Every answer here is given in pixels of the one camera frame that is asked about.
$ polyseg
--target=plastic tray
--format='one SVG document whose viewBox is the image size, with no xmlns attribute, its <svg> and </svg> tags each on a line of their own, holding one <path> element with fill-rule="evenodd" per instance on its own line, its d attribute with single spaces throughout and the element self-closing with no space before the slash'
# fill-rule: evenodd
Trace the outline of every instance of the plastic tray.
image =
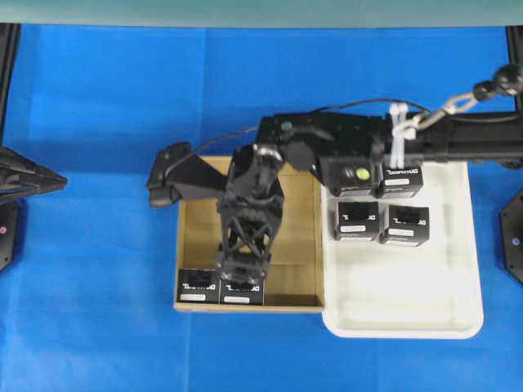
<svg viewBox="0 0 523 392">
<path fill-rule="evenodd" d="M 334 239 L 338 200 L 323 188 L 324 323 L 340 337 L 466 339 L 483 324 L 467 164 L 425 164 L 424 186 L 387 204 L 430 208 L 420 247 Z"/>
</svg>

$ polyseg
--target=wire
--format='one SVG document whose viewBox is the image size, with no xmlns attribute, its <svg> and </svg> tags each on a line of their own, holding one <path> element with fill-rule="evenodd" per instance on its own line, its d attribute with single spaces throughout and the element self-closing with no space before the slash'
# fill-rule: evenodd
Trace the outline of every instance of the wire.
<svg viewBox="0 0 523 392">
<path fill-rule="evenodd" d="M 519 118 L 521 118 L 522 112 L 518 112 L 518 114 L 513 114 L 512 116 L 505 116 L 505 117 L 493 117 L 493 118 L 468 118 L 468 117 L 456 117 L 451 116 L 450 119 L 453 121 L 457 121 L 460 123 L 488 123 L 488 124 L 494 124 L 494 123 L 505 123 L 507 121 L 514 121 Z"/>
<path fill-rule="evenodd" d="M 422 110 L 423 112 L 429 112 L 430 113 L 429 109 L 427 109 L 426 107 L 421 106 L 419 104 L 416 104 L 415 102 L 410 102 L 408 100 L 397 100 L 397 99 L 394 99 L 394 98 L 373 98 L 371 100 L 357 100 L 357 101 L 350 102 L 350 103 L 344 104 L 344 105 L 322 106 L 321 108 L 314 109 L 314 110 L 312 110 L 309 113 L 318 113 L 318 112 L 323 112 L 325 110 L 346 109 L 346 108 L 352 108 L 354 106 L 367 105 L 367 104 L 377 104 L 377 103 L 381 103 L 381 102 L 390 102 L 390 103 L 396 103 L 396 104 L 407 104 L 408 106 L 412 106 L 413 108 Z"/>
<path fill-rule="evenodd" d="M 193 155 L 196 155 L 197 153 L 199 153 L 200 151 L 208 148 L 210 145 L 214 145 L 216 144 L 218 141 L 220 140 L 224 140 L 224 139 L 232 139 L 232 138 L 235 138 L 235 137 L 238 137 L 238 136 L 243 136 L 243 135 L 247 135 L 248 133 L 251 133 L 253 131 L 256 131 L 258 129 L 258 127 L 249 127 L 247 129 L 243 129 L 242 131 L 235 131 L 235 132 L 229 132 L 229 133 L 226 133 L 224 135 L 219 135 L 205 143 L 203 143 L 202 145 L 199 145 L 198 147 L 196 147 L 194 150 L 192 150 L 190 153 L 188 153 L 187 155 L 185 155 L 184 157 L 178 159 L 176 162 L 174 162 L 171 166 L 169 166 L 166 170 L 165 170 L 165 175 L 164 177 L 167 177 L 169 175 L 170 172 L 172 172 L 178 165 L 182 164 L 183 162 L 185 162 L 187 159 L 189 159 L 190 157 L 192 157 Z"/>
</svg>

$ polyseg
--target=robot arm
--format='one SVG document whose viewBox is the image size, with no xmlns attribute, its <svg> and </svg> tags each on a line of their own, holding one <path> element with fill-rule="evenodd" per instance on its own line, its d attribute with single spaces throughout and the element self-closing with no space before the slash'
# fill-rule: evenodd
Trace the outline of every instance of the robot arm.
<svg viewBox="0 0 523 392">
<path fill-rule="evenodd" d="M 454 97 L 432 113 L 412 114 L 417 137 L 405 140 L 405 165 L 426 161 L 494 160 L 519 167 L 523 162 L 523 118 L 514 113 L 468 114 L 495 94 L 523 91 L 523 70 L 509 65 L 493 81 Z M 458 107 L 454 102 L 467 100 Z M 390 116 L 358 116 L 316 110 L 263 118 L 256 141 L 237 149 L 227 176 L 216 171 L 188 143 L 160 152 L 147 187 L 152 207 L 179 199 L 217 198 L 222 242 L 216 267 L 222 278 L 259 284 L 270 265 L 270 248 L 282 220 L 284 194 L 278 172 L 285 163 L 309 171 L 334 195 L 344 188 L 378 185 L 378 167 L 391 159 Z"/>
</svg>

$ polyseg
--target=white label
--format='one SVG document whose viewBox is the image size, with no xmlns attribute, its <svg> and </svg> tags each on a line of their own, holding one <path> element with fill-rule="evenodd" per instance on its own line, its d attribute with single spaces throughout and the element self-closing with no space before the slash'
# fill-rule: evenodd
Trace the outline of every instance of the white label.
<svg viewBox="0 0 523 392">
<path fill-rule="evenodd" d="M 387 169 L 387 173 L 390 175 L 397 175 L 397 174 L 418 174 L 418 169 L 410 169 L 410 170 L 389 170 Z"/>
<path fill-rule="evenodd" d="M 180 301 L 205 301 L 205 294 L 180 294 Z"/>
<path fill-rule="evenodd" d="M 340 197 L 343 196 L 365 196 L 367 194 L 370 194 L 371 189 L 366 190 L 342 190 L 340 193 Z"/>
<path fill-rule="evenodd" d="M 216 290 L 216 284 L 209 287 L 191 287 L 188 283 L 181 284 L 185 290 Z"/>
<path fill-rule="evenodd" d="M 340 241 L 372 241 L 372 237 L 340 237 Z"/>
<path fill-rule="evenodd" d="M 251 300 L 248 296 L 224 296 L 223 301 L 231 304 L 248 304 Z"/>
<path fill-rule="evenodd" d="M 412 198 L 414 192 L 386 192 L 382 198 Z"/>
<path fill-rule="evenodd" d="M 242 289 L 238 289 L 238 288 L 232 288 L 232 285 L 230 285 L 230 284 L 226 284 L 226 286 L 227 286 L 227 290 L 229 290 L 230 292 L 246 292 L 246 291 L 259 292 L 260 291 L 260 287 L 259 286 L 253 286 L 253 288 L 251 288 L 250 290 L 242 290 Z"/>
<path fill-rule="evenodd" d="M 343 214 L 342 217 L 343 217 L 344 221 L 350 221 L 351 220 L 347 214 Z M 367 221 L 375 221 L 375 220 L 376 220 L 376 216 L 375 215 L 369 215 L 369 217 L 367 218 Z"/>
<path fill-rule="evenodd" d="M 389 239 L 386 245 L 402 245 L 404 247 L 415 247 L 418 243 L 410 243 L 408 241 L 395 241 L 394 239 Z"/>
<path fill-rule="evenodd" d="M 355 232 L 361 232 L 366 231 L 367 228 L 364 225 L 359 226 L 341 226 L 340 231 L 342 233 L 355 233 Z"/>
<path fill-rule="evenodd" d="M 414 230 L 406 230 L 406 229 L 389 229 L 390 235 L 403 235 L 405 237 L 413 237 L 414 236 Z"/>
<path fill-rule="evenodd" d="M 410 181 L 408 178 L 395 178 L 392 180 L 385 180 L 385 185 L 408 185 Z"/>
</svg>

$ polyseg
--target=blue cloth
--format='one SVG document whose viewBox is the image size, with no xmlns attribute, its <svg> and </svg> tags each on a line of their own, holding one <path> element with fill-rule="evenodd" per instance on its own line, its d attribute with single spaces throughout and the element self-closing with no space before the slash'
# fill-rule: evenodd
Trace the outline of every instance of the blue cloth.
<svg viewBox="0 0 523 392">
<path fill-rule="evenodd" d="M 177 313 L 177 210 L 151 210 L 145 189 L 174 141 L 379 96 L 434 109 L 505 63 L 502 28 L 24 26 L 5 145 L 69 185 L 28 198 L 23 252 L 0 274 L 0 390 L 521 390 L 523 287 L 500 267 L 498 224 L 520 171 L 470 166 L 485 325 L 466 341 L 343 340 L 318 314 Z"/>
</svg>

